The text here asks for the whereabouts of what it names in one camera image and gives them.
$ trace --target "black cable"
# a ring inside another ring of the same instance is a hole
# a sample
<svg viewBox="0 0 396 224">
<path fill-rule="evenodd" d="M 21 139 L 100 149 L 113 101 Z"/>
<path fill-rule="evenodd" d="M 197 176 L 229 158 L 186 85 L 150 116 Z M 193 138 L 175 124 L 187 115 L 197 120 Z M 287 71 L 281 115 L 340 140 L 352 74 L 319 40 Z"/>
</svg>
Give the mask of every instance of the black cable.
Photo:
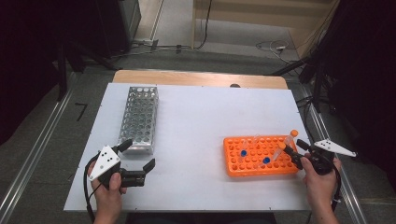
<svg viewBox="0 0 396 224">
<path fill-rule="evenodd" d="M 305 224 L 308 224 L 311 221 L 312 212 L 309 212 L 308 219 L 306 220 Z"/>
<path fill-rule="evenodd" d="M 210 15 L 210 9 L 211 8 L 212 8 L 212 0 L 210 0 L 209 8 L 207 9 L 204 40 L 202 41 L 201 45 L 198 48 L 194 48 L 194 49 L 201 49 L 204 46 L 205 42 L 206 42 L 206 39 L 207 39 L 207 24 L 209 23 L 209 15 Z"/>
<path fill-rule="evenodd" d="M 205 42 L 206 42 L 206 39 L 207 39 L 207 27 L 208 27 L 208 24 L 209 24 L 209 15 L 210 15 L 210 9 L 212 8 L 212 2 L 213 2 L 213 0 L 210 0 L 209 8 L 207 9 L 206 20 L 205 20 L 205 37 L 204 37 L 204 40 L 201 42 L 201 45 L 198 48 L 193 48 L 193 49 L 201 49 L 204 46 Z M 191 46 L 185 46 L 185 45 L 175 45 L 175 46 L 172 46 L 172 45 L 158 45 L 158 46 L 155 46 L 155 47 L 156 48 L 168 48 L 168 49 L 191 49 Z"/>
<path fill-rule="evenodd" d="M 93 190 L 93 192 L 90 194 L 90 200 L 91 200 L 92 195 L 93 195 L 93 194 L 99 189 L 99 187 L 101 187 L 101 186 L 102 186 L 102 183 L 100 183 L 99 186 L 96 187 L 96 189 Z"/>
<path fill-rule="evenodd" d="M 324 22 L 319 26 L 319 28 L 314 32 L 314 34 L 311 35 L 311 36 L 309 36 L 309 38 L 308 38 L 307 40 L 305 40 L 305 42 L 304 42 L 302 45 L 300 45 L 299 47 L 297 47 L 296 49 L 299 49 L 301 46 L 303 46 L 303 45 L 305 45 L 306 43 L 308 43 L 308 41 L 309 41 L 310 39 L 312 39 L 312 38 L 323 28 L 323 26 L 328 22 L 328 19 L 329 19 L 330 15 L 332 14 L 332 11 L 335 9 L 335 5 L 336 5 L 336 4 L 334 4 L 334 5 L 332 6 L 332 9 L 331 9 L 330 12 L 327 14 L 326 19 L 325 19 Z"/>
<path fill-rule="evenodd" d="M 90 159 L 88 164 L 85 166 L 84 176 L 83 176 L 85 202 L 87 203 L 87 212 L 88 212 L 88 215 L 90 216 L 92 223 L 95 221 L 95 214 L 93 213 L 91 203 L 90 203 L 90 197 L 88 196 L 87 176 L 88 176 L 88 169 L 90 168 L 91 163 L 93 163 L 94 161 L 96 161 L 98 159 L 99 154 L 100 153 L 98 153 L 96 156 L 94 156 Z"/>
<path fill-rule="evenodd" d="M 334 162 L 329 161 L 329 159 L 327 159 L 326 157 L 315 153 L 316 156 L 320 157 L 321 159 L 325 160 L 327 163 L 330 164 L 330 166 L 334 169 L 335 172 L 335 178 L 337 180 L 337 190 L 334 193 L 334 196 L 332 198 L 332 210 L 335 210 L 335 206 L 337 206 L 337 204 L 340 202 L 341 196 L 341 175 L 340 172 L 338 171 L 337 167 L 334 165 Z"/>
</svg>

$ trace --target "orange test tube rack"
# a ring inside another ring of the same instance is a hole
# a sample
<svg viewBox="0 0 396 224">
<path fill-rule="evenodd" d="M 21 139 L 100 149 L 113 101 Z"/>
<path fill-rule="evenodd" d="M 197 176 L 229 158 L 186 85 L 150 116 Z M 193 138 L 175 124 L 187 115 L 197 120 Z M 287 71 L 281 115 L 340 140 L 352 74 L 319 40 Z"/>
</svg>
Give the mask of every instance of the orange test tube rack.
<svg viewBox="0 0 396 224">
<path fill-rule="evenodd" d="M 299 169 L 291 162 L 290 156 L 283 151 L 275 161 L 272 161 L 278 143 L 283 142 L 286 137 L 287 135 L 258 135 L 224 138 L 227 174 L 249 176 L 297 173 Z M 294 141 L 291 142 L 291 147 L 297 152 Z M 247 155 L 242 160 L 240 160 L 241 150 L 247 151 Z"/>
</svg>

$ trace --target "hand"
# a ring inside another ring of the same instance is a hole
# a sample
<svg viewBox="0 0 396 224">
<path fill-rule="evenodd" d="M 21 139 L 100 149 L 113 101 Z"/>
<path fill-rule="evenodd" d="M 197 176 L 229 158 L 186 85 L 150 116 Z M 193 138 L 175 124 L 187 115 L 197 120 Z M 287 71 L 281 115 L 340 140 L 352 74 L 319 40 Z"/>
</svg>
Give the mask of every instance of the hand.
<svg viewBox="0 0 396 224">
<path fill-rule="evenodd" d="M 91 174 L 95 161 L 91 163 L 88 169 L 88 175 Z M 100 182 L 94 179 L 91 182 L 92 189 L 96 189 Z M 96 218 L 95 222 L 98 223 L 116 223 L 122 208 L 121 194 L 126 193 L 126 188 L 121 188 L 121 177 L 119 173 L 111 176 L 109 188 L 101 185 L 94 193 L 96 198 Z"/>
<path fill-rule="evenodd" d="M 311 161 L 303 157 L 301 163 L 305 169 L 304 182 L 307 187 L 307 200 L 317 223 L 338 223 L 332 211 L 332 194 L 337 183 L 335 171 L 327 175 L 318 175 Z M 333 163 L 337 170 L 341 169 L 341 162 L 334 158 Z"/>
</svg>

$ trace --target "wire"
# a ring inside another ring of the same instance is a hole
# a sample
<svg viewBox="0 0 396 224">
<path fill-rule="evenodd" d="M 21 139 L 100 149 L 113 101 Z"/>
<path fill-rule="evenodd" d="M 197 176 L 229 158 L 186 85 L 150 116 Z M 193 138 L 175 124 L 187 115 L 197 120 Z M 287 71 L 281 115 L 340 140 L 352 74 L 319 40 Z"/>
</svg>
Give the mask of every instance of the wire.
<svg viewBox="0 0 396 224">
<path fill-rule="evenodd" d="M 306 219 L 305 224 L 308 224 L 311 221 L 312 212 L 309 212 L 308 218 Z"/>
<path fill-rule="evenodd" d="M 330 18 L 330 15 L 332 14 L 332 12 L 333 12 L 334 9 L 335 9 L 335 5 L 336 5 L 336 4 L 332 5 L 332 9 L 329 11 L 329 13 L 328 13 L 327 16 L 326 16 L 326 19 L 325 19 L 324 22 L 319 26 L 319 28 L 318 28 L 311 36 L 309 36 L 309 38 L 306 39 L 305 42 L 304 42 L 302 45 L 300 45 L 300 46 L 297 47 L 296 49 L 299 49 L 301 46 L 307 44 L 307 43 L 309 42 L 309 40 L 311 40 L 314 36 L 316 36 L 316 35 L 318 34 L 319 31 L 321 31 L 321 32 L 320 32 L 320 36 L 319 36 L 319 37 L 321 37 L 321 34 L 323 33 L 322 28 L 324 27 L 325 24 L 327 24 L 327 22 L 330 21 L 329 18 Z"/>
<path fill-rule="evenodd" d="M 96 187 L 96 189 L 93 190 L 93 192 L 90 194 L 90 200 L 91 200 L 92 195 L 93 195 L 93 194 L 99 189 L 99 187 L 101 187 L 101 186 L 102 186 L 102 183 L 100 183 L 99 186 Z"/>
<path fill-rule="evenodd" d="M 92 223 L 95 221 L 95 214 L 93 213 L 91 203 L 90 203 L 90 197 L 88 196 L 87 176 L 88 176 L 88 169 L 90 168 L 91 163 L 93 163 L 94 161 L 96 161 L 98 159 L 99 154 L 100 153 L 98 153 L 96 156 L 92 157 L 90 159 L 90 161 L 87 163 L 87 165 L 85 166 L 85 169 L 84 169 L 84 176 L 82 177 L 83 185 L 84 185 L 85 202 L 87 203 L 87 212 L 88 212 L 88 215 L 90 216 Z"/>
<path fill-rule="evenodd" d="M 212 2 L 213 2 L 213 1 L 210 0 L 210 2 L 209 2 L 209 8 L 207 9 L 206 22 L 205 22 L 205 37 L 204 37 L 204 40 L 202 41 L 201 45 L 200 45 L 198 48 L 194 48 L 194 49 L 201 49 L 201 48 L 204 46 L 205 42 L 206 42 L 206 39 L 207 39 L 207 25 L 208 25 L 208 23 L 209 23 L 209 15 L 210 15 L 210 9 L 212 8 Z"/>
<path fill-rule="evenodd" d="M 335 206 L 338 204 L 338 202 L 340 202 L 341 196 L 341 175 L 340 172 L 338 171 L 337 167 L 335 167 L 334 162 L 329 161 L 329 159 L 327 159 L 326 157 L 320 155 L 319 153 L 315 153 L 315 155 L 317 155 L 318 157 L 320 157 L 321 159 L 325 160 L 327 163 L 330 164 L 330 166 L 332 167 L 332 169 L 335 172 L 335 178 L 337 180 L 337 190 L 334 193 L 334 196 L 332 198 L 332 210 L 335 210 Z"/>
<path fill-rule="evenodd" d="M 137 53 L 121 54 L 121 55 L 117 55 L 117 56 L 114 56 L 114 57 L 122 57 L 122 56 L 128 56 L 128 55 L 141 55 L 141 54 L 147 54 L 147 53 L 160 52 L 160 51 L 164 51 L 164 50 L 182 50 L 182 49 L 184 49 L 184 50 L 198 50 L 198 49 L 201 49 L 201 48 L 204 46 L 204 44 L 205 44 L 205 42 L 206 42 L 206 40 L 207 40 L 207 27 L 208 27 L 208 23 L 209 23 L 210 10 L 211 10 L 211 8 L 212 8 L 212 1 L 213 1 L 213 0 L 210 0 L 209 8 L 208 8 L 207 14 L 206 14 L 205 37 L 204 37 L 204 40 L 201 42 L 201 45 L 200 45 L 198 48 L 193 48 L 193 49 L 192 49 L 191 46 L 185 46 L 185 45 L 175 45 L 175 46 L 173 46 L 173 45 L 160 45 L 160 46 L 151 46 L 151 45 L 145 45 L 145 44 L 138 44 L 139 47 L 140 47 L 140 46 L 146 46 L 146 47 L 150 47 L 150 48 L 154 47 L 154 48 L 158 48 L 158 49 L 151 50 L 151 51 L 137 52 Z"/>
</svg>

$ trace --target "table surface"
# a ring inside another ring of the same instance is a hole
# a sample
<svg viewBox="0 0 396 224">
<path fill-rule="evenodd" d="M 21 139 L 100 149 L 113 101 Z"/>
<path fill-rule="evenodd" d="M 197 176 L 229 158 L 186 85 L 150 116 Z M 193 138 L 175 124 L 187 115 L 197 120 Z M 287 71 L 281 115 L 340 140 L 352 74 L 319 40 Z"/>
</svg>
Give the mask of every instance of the table surface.
<svg viewBox="0 0 396 224">
<path fill-rule="evenodd" d="M 177 85 L 170 84 L 172 79 Z M 304 171 L 295 175 L 227 176 L 222 149 L 224 137 L 287 134 L 291 129 L 297 129 L 301 139 L 308 139 L 291 92 L 258 89 L 258 80 L 264 87 L 287 87 L 282 77 L 117 72 L 113 81 L 126 83 L 110 83 L 107 87 L 64 210 L 85 210 L 82 169 L 104 141 L 110 145 L 117 144 L 129 87 L 153 84 L 156 84 L 160 96 L 154 155 L 120 157 L 121 167 L 127 170 L 141 169 L 151 158 L 155 158 L 157 164 L 148 174 L 145 187 L 129 189 L 123 196 L 124 210 L 309 210 L 301 180 Z M 204 83 L 220 87 L 203 86 Z M 224 88 L 230 83 L 245 88 Z"/>
</svg>

